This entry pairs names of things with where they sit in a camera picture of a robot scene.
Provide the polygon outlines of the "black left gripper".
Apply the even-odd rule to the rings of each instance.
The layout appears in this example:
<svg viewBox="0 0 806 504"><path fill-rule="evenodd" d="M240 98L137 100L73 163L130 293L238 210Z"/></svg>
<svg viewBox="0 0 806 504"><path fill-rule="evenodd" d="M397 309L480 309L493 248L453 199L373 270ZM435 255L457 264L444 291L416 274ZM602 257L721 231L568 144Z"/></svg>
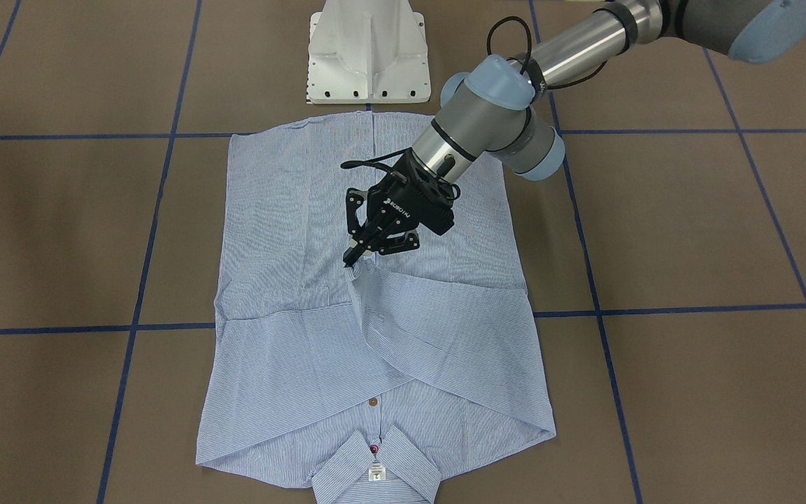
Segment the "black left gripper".
<svg viewBox="0 0 806 504"><path fill-rule="evenodd" d="M454 226L457 185L429 172L415 153L374 157L365 160L365 165L383 170L385 176L369 190L346 189L346 230L352 244L343 254L345 267L352 267L364 255L389 256L421 248L419 225L437 235ZM400 221L400 227L380 227L382 210Z"/></svg>

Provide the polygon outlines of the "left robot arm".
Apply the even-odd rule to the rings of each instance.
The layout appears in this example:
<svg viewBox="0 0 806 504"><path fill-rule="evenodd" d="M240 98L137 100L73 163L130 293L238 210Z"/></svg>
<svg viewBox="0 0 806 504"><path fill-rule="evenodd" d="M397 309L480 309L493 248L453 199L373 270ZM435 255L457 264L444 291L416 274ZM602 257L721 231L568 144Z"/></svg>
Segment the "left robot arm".
<svg viewBox="0 0 806 504"><path fill-rule="evenodd" d="M448 232L461 193L457 180L484 153L528 181L548 178L563 165L565 147L533 104L549 90L585 83L637 45L681 39L731 60L767 64L804 35L806 1L611 1L554 38L528 42L515 57L496 54L486 39L484 60L448 79L441 108L412 146L342 164L384 174L367 190L346 192L350 245L343 264L418 249L419 227Z"/></svg>

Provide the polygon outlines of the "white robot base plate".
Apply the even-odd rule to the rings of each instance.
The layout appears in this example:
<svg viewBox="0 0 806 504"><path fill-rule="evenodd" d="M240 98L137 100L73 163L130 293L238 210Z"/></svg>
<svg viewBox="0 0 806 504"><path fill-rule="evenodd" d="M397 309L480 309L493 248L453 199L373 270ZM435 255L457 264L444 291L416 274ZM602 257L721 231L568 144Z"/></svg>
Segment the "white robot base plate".
<svg viewBox="0 0 806 504"><path fill-rule="evenodd" d="M310 104L431 98L425 17L409 1L327 1L310 16L308 55Z"/></svg>

